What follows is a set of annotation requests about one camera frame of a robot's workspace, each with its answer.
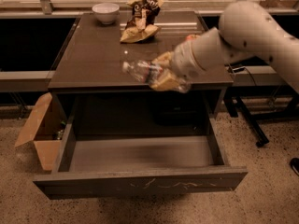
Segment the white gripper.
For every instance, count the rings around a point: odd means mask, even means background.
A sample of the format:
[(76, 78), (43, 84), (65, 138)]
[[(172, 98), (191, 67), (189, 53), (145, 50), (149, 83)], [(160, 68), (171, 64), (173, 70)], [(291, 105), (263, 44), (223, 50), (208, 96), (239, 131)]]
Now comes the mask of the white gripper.
[[(161, 67), (169, 68), (179, 77), (198, 78), (203, 74), (202, 68), (192, 54), (192, 41), (187, 40), (151, 61)], [(155, 91), (173, 91), (179, 86), (178, 77), (170, 70), (164, 70), (149, 86)]]

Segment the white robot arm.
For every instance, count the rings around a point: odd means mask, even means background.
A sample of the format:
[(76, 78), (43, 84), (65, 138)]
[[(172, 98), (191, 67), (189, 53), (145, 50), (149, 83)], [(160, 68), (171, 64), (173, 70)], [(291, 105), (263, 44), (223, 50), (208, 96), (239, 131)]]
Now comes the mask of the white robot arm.
[(260, 5), (238, 1), (222, 12), (219, 25), (188, 38), (153, 62), (164, 69), (149, 86), (156, 91), (188, 90), (191, 81), (215, 67), (256, 56), (299, 91), (299, 39), (288, 34)]

